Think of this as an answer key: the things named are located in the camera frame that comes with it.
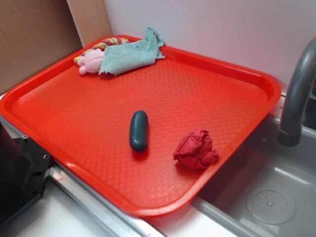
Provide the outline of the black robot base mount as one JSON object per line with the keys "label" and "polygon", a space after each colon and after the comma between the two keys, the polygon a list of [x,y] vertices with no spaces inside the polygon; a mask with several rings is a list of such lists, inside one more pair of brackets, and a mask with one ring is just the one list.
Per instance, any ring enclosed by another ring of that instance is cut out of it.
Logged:
{"label": "black robot base mount", "polygon": [[0,126],[0,225],[38,202],[44,193],[51,155],[31,138],[12,138]]}

